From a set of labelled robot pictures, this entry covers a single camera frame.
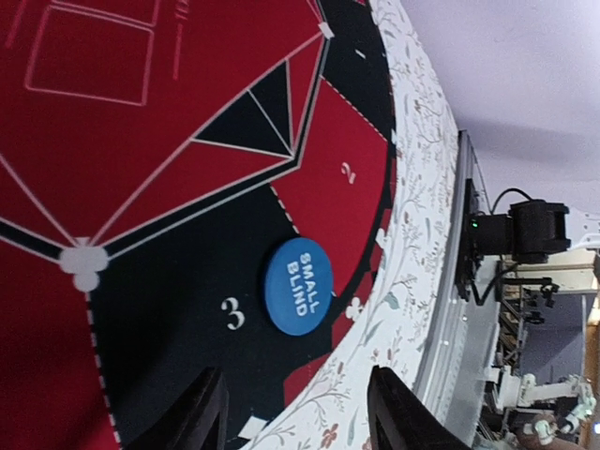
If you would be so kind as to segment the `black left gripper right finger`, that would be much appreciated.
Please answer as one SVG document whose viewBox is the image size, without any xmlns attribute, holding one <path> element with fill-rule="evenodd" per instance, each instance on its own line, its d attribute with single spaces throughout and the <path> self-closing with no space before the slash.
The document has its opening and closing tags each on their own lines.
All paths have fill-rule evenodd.
<svg viewBox="0 0 600 450">
<path fill-rule="evenodd" d="M 390 367 L 373 367 L 367 387 L 372 449 L 466 450 Z"/>
</svg>

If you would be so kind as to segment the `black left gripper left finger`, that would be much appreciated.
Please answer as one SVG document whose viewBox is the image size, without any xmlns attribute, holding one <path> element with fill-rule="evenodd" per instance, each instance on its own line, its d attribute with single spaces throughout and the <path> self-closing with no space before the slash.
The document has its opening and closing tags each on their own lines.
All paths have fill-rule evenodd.
<svg viewBox="0 0 600 450">
<path fill-rule="evenodd" d="M 223 371 L 208 367 L 163 416 L 135 440 L 136 449 L 224 449 L 229 391 Z"/>
</svg>

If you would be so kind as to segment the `blue small blind button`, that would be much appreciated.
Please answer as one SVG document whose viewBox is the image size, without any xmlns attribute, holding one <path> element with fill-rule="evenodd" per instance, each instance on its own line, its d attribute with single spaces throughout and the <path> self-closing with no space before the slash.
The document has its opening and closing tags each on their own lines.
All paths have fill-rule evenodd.
<svg viewBox="0 0 600 450">
<path fill-rule="evenodd" d="M 282 333 L 301 337 L 316 330 L 332 304 L 331 262 L 315 241 L 295 237 L 267 264 L 263 295 L 268 315 Z"/>
</svg>

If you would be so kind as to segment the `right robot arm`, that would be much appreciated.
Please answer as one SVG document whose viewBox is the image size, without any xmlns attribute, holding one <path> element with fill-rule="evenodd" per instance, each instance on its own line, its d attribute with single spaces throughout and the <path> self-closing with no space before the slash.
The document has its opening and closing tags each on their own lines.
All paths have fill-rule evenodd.
<svg viewBox="0 0 600 450">
<path fill-rule="evenodd" d="M 565 235 L 562 203 L 527 197 L 506 214 L 479 215 L 465 210 L 455 283 L 458 295 L 482 306 L 503 276 L 498 273 L 480 293 L 475 286 L 477 264 L 485 256 L 510 255 L 514 265 L 544 263 L 571 246 Z M 373 449 L 467 449 L 431 414 L 390 367 L 372 368 L 367 387 L 367 412 Z"/>
</svg>

